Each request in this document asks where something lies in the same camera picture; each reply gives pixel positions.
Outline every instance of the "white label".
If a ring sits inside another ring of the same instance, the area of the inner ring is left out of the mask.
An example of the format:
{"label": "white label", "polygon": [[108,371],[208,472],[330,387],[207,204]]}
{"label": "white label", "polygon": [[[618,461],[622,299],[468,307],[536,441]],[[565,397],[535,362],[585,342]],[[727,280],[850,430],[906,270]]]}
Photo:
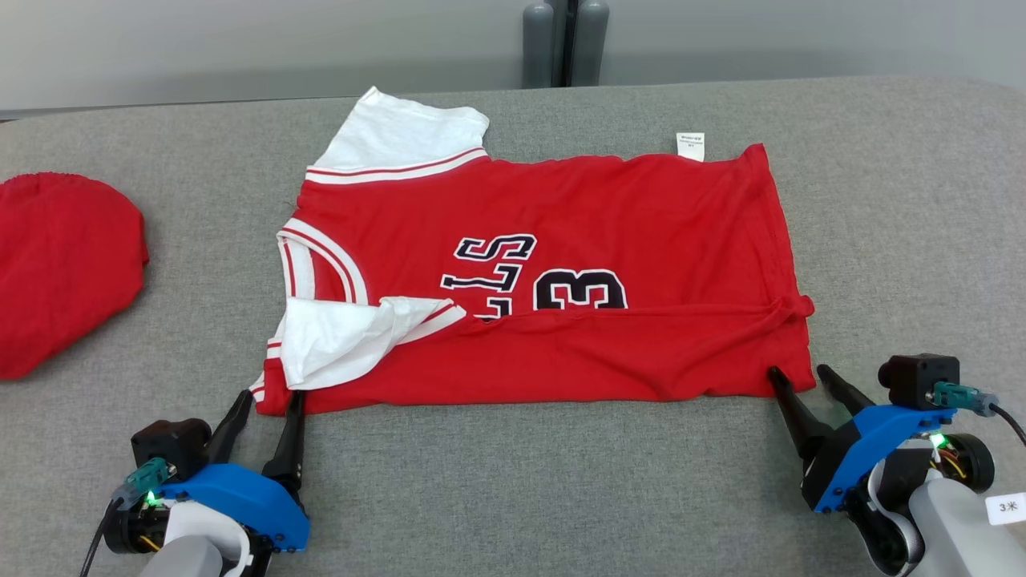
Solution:
{"label": "white label", "polygon": [[1026,493],[987,497],[990,525],[1008,525],[1026,521]]}
{"label": "white label", "polygon": [[677,132],[677,155],[705,162],[705,132]]}

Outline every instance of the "wire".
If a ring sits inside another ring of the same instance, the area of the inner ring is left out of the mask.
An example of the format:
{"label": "wire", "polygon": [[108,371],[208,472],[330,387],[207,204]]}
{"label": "wire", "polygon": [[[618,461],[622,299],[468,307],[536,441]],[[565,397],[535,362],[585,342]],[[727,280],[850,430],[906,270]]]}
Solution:
{"label": "wire", "polygon": [[942,457],[944,457],[944,460],[947,461],[948,463],[950,463],[951,466],[955,468],[955,471],[958,472],[958,476],[960,476],[962,478],[965,478],[965,472],[962,471],[961,467],[958,466],[958,462],[957,461],[955,461],[951,457],[948,457],[947,455],[942,455]]}
{"label": "wire", "polygon": [[111,517],[114,516],[114,512],[118,510],[118,505],[120,505],[122,499],[118,497],[117,499],[112,499],[110,504],[107,505],[107,510],[104,511],[104,518],[100,522],[100,527],[96,528],[96,533],[92,535],[92,542],[89,543],[89,550],[85,552],[85,561],[82,562],[82,570],[78,572],[78,577],[85,577],[89,574],[89,568],[92,567],[92,557],[96,556],[96,547],[100,546],[100,538],[104,536],[104,530],[107,529],[107,524],[111,522]]}
{"label": "wire", "polygon": [[999,415],[1005,421],[1008,421],[1009,425],[1012,427],[1012,430],[1016,431],[1016,434],[1019,435],[1019,440],[1023,441],[1023,445],[1026,445],[1026,432],[1023,432],[1022,426],[1019,425],[1018,421],[1012,418],[1012,415],[1009,415],[1008,411],[1001,409],[1000,407],[994,405],[993,402],[990,403],[990,410]]}
{"label": "wire", "polygon": [[147,545],[150,545],[151,547],[153,547],[153,550],[155,550],[155,551],[159,551],[160,550],[160,545],[154,543],[153,540],[150,539],[149,537],[147,537],[146,535],[140,535],[139,538],[142,539],[143,542],[146,543]]}

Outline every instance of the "green cable connector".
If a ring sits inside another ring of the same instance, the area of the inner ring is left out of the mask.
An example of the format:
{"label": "green cable connector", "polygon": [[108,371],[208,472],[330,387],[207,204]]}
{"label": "green cable connector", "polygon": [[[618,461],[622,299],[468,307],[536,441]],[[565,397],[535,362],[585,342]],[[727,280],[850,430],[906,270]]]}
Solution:
{"label": "green cable connector", "polygon": [[997,396],[980,389],[940,381],[934,384],[934,392],[928,400],[947,409],[965,409],[981,417],[993,417],[991,405],[997,405]]}
{"label": "green cable connector", "polygon": [[119,509],[130,509],[140,499],[152,494],[173,474],[173,465],[168,465],[167,461],[155,457],[143,463],[142,467],[126,476],[124,484],[114,491],[111,499],[121,499],[121,504],[118,505]]}

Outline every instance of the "gray wall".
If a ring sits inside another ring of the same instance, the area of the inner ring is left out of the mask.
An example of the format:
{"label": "gray wall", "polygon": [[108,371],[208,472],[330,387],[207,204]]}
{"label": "gray wall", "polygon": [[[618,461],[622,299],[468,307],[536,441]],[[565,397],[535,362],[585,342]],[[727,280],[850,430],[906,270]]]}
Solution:
{"label": "gray wall", "polygon": [[859,74],[1026,90],[1023,0],[606,0],[603,84]]}
{"label": "gray wall", "polygon": [[514,88],[520,0],[0,0],[0,111]]}
{"label": "gray wall", "polygon": [[[1022,0],[608,2],[603,83],[911,72],[1026,89]],[[512,88],[526,4],[0,0],[0,116]]]}

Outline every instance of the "robotic arm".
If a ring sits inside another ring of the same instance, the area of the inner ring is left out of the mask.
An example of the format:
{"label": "robotic arm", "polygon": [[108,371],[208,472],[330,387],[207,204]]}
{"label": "robotic arm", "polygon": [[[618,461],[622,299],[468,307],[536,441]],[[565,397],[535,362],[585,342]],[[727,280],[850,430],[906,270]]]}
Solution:
{"label": "robotic arm", "polygon": [[837,429],[813,417],[779,369],[768,373],[803,461],[801,494],[810,508],[846,513],[884,575],[1026,575],[1026,552],[1003,526],[990,525],[977,495],[994,480],[990,452],[975,436],[937,432],[957,409],[1008,415],[993,395],[958,384],[957,358],[891,357],[878,375],[891,389],[886,406],[873,403],[826,364],[817,372],[852,414]]}
{"label": "robotic arm", "polygon": [[132,436],[140,468],[115,492],[81,577],[101,535],[116,553],[155,552],[141,577],[263,577],[273,553],[306,548],[304,393],[292,396],[261,473],[228,462],[252,400],[240,393],[212,434],[189,419],[157,421]]}

